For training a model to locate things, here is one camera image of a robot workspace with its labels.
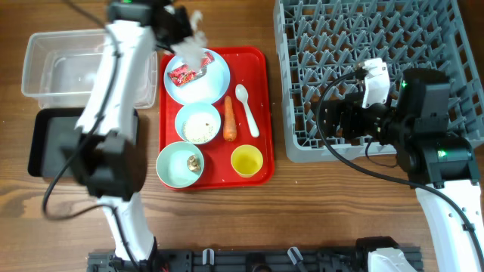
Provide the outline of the yellow cup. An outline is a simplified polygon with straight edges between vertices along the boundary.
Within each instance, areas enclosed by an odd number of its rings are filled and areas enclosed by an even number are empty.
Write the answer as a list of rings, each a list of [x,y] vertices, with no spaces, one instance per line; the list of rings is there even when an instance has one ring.
[[[251,178],[263,167],[262,152],[249,144],[240,145],[231,154],[231,166],[242,178]]]

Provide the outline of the red snack wrapper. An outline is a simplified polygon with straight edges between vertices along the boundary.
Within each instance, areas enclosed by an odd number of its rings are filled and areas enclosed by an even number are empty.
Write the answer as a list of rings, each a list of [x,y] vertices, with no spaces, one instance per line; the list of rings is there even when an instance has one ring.
[[[207,51],[202,59],[201,68],[198,71],[190,70],[187,64],[183,64],[169,72],[168,77],[176,87],[182,87],[205,76],[207,71],[206,67],[214,60],[214,56]]]

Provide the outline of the brown food scrap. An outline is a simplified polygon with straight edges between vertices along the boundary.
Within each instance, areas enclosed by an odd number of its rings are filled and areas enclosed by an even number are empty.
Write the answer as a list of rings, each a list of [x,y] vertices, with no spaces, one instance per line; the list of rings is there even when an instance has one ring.
[[[187,167],[191,172],[201,171],[200,160],[197,158],[196,155],[191,155],[188,157]]]

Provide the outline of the white napkin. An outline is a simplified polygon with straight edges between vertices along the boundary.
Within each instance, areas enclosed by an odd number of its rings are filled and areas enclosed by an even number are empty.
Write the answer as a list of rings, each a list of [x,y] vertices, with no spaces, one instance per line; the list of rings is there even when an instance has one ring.
[[[199,71],[204,57],[204,48],[207,46],[207,39],[204,31],[199,30],[199,23],[203,19],[203,14],[196,10],[190,17],[192,36],[188,36],[171,47],[175,56],[181,57],[191,70]]]

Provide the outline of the white rice pile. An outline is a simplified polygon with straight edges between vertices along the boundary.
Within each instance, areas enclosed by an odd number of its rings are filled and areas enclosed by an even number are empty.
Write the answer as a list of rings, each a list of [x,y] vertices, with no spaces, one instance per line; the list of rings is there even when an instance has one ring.
[[[210,113],[194,113],[182,126],[182,134],[192,144],[205,144],[211,141],[219,131],[218,119]]]

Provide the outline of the light blue bowl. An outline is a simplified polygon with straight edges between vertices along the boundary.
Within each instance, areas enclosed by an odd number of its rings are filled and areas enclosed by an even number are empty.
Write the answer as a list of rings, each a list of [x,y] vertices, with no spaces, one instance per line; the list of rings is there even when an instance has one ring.
[[[175,130],[176,130],[178,136],[182,140],[187,141],[185,139],[185,137],[183,136],[183,134],[182,134],[182,126],[183,126],[184,121],[186,121],[187,118],[190,115],[192,115],[194,113],[202,113],[202,112],[204,112],[204,113],[210,113],[210,114],[212,114],[213,116],[215,116],[218,119],[218,121],[219,121],[219,131],[220,131],[220,128],[222,127],[221,116],[220,116],[219,111],[212,104],[205,104],[205,103],[187,104],[187,105],[183,106],[178,111],[178,113],[177,113],[177,115],[175,117]]]

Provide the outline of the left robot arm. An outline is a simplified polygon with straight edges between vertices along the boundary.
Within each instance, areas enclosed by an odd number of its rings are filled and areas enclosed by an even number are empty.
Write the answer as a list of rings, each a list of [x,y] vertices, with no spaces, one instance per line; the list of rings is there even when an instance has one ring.
[[[75,180],[104,210],[116,243],[116,271],[158,271],[157,241],[147,225],[141,189],[146,153],[133,132],[135,89],[146,60],[194,34],[186,8],[172,1],[111,1],[95,83],[74,131],[61,144]]]

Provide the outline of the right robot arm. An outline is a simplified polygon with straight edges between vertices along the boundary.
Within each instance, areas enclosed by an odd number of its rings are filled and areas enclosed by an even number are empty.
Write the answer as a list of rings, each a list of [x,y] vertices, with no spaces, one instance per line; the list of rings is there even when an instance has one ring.
[[[469,141],[448,131],[451,83],[444,72],[404,70],[398,102],[391,106],[364,99],[365,87],[342,100],[320,98],[311,108],[323,141],[341,134],[346,140],[370,135],[396,150],[408,179],[370,171],[326,148],[358,172],[412,187],[425,214],[441,271],[483,269],[483,219],[479,169]]]

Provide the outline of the green bowl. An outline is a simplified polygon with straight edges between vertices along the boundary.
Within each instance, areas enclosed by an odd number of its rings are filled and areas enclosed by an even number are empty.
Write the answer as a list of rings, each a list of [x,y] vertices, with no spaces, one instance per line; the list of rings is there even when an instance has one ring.
[[[191,172],[187,167],[188,157],[196,155],[201,171]],[[182,189],[195,184],[203,174],[205,162],[200,149],[188,142],[174,142],[164,147],[157,157],[156,171],[160,180],[168,187]]]

